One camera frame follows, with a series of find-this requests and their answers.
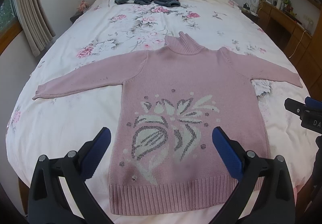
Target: floral bedsheet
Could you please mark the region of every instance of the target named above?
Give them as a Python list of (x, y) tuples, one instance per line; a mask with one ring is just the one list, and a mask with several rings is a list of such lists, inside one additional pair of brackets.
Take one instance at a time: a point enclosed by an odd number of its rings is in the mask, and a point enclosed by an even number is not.
[[(225, 46), (238, 54), (255, 55), (296, 72), (279, 48), (232, 0), (180, 2), (180, 7), (167, 8), (154, 3), (116, 5), (114, 0), (97, 0), (56, 41), (31, 74), (8, 123), (8, 159), (27, 185), (30, 185), (38, 156), (47, 154), (49, 158), (56, 158), (69, 150), (78, 150), (106, 126), (112, 132), (112, 143), (93, 178), (86, 184), (115, 223), (168, 223), (166, 218), (171, 219), (169, 223), (186, 222), (187, 218), (189, 222), (196, 219), (199, 223), (201, 220), (208, 223), (213, 218), (220, 205), (148, 217), (110, 214), (108, 167), (120, 114), (122, 86), (32, 100), (40, 84), (110, 56), (159, 49), (164, 45), (165, 35), (178, 36), (179, 31), (188, 33), (211, 50)], [(305, 87), (300, 89), (286, 82), (253, 80), (252, 83), (265, 121), (271, 154), (285, 157), (294, 187), (303, 185), (312, 172), (317, 134), (301, 128), (299, 118), (285, 110), (284, 100), (289, 97), (303, 102), (309, 93)], [(71, 208), (80, 214), (65, 182), (63, 187)]]

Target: window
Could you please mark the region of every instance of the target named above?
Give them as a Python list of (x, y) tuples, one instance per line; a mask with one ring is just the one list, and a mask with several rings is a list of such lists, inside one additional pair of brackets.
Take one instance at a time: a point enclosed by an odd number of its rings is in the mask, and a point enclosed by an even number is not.
[(12, 0), (4, 0), (0, 6), (0, 55), (21, 31)]
[(11, 0), (4, 0), (0, 7), (0, 33), (4, 31), (14, 19)]

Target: blue gripper pad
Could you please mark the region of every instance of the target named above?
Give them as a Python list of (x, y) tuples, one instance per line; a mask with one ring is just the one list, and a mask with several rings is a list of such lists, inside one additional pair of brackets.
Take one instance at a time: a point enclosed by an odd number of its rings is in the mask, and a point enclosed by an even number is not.
[(243, 178), (243, 164), (226, 137), (218, 128), (214, 128), (213, 130), (213, 144), (215, 145), (231, 177), (241, 181)]
[(96, 136), (93, 140), (91, 149), (81, 161), (81, 178), (85, 181), (90, 179), (97, 166), (99, 165), (105, 151), (111, 143), (111, 132), (108, 128), (105, 128), (100, 135)]
[(311, 109), (322, 110), (322, 102), (312, 99), (310, 97), (305, 98), (305, 105), (307, 105)]

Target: metal screw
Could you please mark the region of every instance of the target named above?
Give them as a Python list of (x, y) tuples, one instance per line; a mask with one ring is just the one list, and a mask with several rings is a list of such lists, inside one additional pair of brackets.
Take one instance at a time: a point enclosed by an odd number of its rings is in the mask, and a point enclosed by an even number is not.
[(44, 161), (46, 159), (46, 155), (41, 155), (40, 157), (39, 157), (39, 161)]
[(67, 156), (69, 158), (73, 158), (73, 157), (75, 157), (75, 155), (76, 155), (76, 151), (70, 151), (70, 152), (67, 153)]
[(247, 151), (247, 156), (254, 158), (256, 156), (256, 153), (254, 151)]
[(282, 156), (282, 155), (277, 155), (277, 160), (279, 161), (279, 162), (283, 162), (284, 161), (284, 157)]

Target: turtleneck collar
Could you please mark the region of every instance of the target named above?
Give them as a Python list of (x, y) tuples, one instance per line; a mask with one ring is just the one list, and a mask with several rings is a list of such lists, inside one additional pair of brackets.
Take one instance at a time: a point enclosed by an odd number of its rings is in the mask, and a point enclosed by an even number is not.
[(195, 55), (204, 48), (204, 46), (196, 43), (188, 34), (184, 34), (182, 31), (179, 32), (179, 38), (166, 35), (165, 46), (182, 55)]

